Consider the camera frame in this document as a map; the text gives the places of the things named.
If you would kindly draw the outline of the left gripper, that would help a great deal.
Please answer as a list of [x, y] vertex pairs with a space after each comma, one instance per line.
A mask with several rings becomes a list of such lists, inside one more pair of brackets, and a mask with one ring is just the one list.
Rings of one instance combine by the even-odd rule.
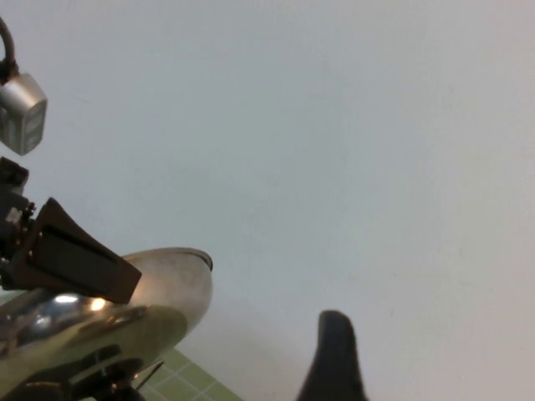
[[85, 232], [53, 198], [35, 216], [29, 171], [1, 158], [1, 287], [46, 288], [126, 304], [142, 273]]

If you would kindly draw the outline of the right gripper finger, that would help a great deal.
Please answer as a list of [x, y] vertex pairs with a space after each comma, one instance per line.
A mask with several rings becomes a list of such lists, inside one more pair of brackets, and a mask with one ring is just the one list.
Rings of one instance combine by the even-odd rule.
[[368, 399], [360, 372], [354, 327], [345, 314], [336, 310], [320, 313], [316, 351], [297, 399]]

